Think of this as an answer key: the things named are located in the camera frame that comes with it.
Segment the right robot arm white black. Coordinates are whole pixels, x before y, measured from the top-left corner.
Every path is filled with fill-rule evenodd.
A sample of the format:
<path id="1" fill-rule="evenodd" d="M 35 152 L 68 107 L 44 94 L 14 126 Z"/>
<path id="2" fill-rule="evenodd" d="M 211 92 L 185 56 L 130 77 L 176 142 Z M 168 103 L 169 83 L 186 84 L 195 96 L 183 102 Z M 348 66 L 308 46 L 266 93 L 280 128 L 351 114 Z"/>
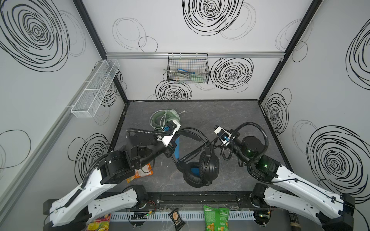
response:
<path id="1" fill-rule="evenodd" d="M 354 198 L 325 190 L 288 170 L 280 162 L 265 156 L 269 142 L 240 141 L 237 134 L 218 127 L 215 131 L 221 147 L 238 157 L 249 174 L 258 180 L 250 200 L 256 208 L 279 207 L 303 216 L 325 231 L 354 229 Z"/>

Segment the mint green headphones with cable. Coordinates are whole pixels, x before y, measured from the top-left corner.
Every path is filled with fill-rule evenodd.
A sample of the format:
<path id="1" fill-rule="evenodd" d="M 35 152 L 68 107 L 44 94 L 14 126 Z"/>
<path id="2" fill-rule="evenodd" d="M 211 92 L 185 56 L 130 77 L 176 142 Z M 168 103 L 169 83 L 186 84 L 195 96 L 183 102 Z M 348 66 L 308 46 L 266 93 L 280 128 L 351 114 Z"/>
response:
<path id="1" fill-rule="evenodd" d="M 185 111 L 177 113 L 174 109 L 158 110 L 151 115 L 149 124 L 153 129 L 160 130 L 168 121 L 176 120 L 177 122 L 180 122 L 180 114 L 184 112 Z"/>

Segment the black headphones with cable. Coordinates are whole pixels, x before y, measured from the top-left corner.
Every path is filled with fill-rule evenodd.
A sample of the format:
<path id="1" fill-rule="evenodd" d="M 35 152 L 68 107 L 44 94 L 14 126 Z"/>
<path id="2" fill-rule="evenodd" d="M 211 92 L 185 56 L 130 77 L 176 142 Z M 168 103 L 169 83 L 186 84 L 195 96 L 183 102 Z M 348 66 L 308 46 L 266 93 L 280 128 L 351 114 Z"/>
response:
<path id="1" fill-rule="evenodd" d="M 181 135 L 203 144 L 183 158 L 174 158 L 171 155 L 176 168 L 183 174 L 184 181 L 194 188 L 211 185 L 219 175 L 220 159 L 215 154 L 215 149 L 220 147 L 216 145 L 218 137 L 210 141 L 200 130 L 185 127 L 176 132 L 173 139 L 176 140 Z"/>

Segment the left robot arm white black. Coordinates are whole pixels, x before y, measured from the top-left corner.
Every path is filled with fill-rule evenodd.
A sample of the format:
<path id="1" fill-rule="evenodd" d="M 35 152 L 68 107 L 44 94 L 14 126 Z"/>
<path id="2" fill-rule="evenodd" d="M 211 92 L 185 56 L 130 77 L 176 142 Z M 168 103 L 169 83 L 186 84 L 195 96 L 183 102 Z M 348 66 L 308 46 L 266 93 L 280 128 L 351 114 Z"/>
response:
<path id="1" fill-rule="evenodd" d="M 128 136 L 120 149 L 99 157 L 87 170 L 85 178 L 66 196 L 43 204 L 49 217 L 45 231 L 81 231 L 86 224 L 112 212 L 140 208 L 147 204 L 143 185 L 134 185 L 113 195 L 105 192 L 133 176 L 135 171 L 156 157 L 171 156 L 178 135 L 158 138 L 155 134 L 136 133 Z"/>

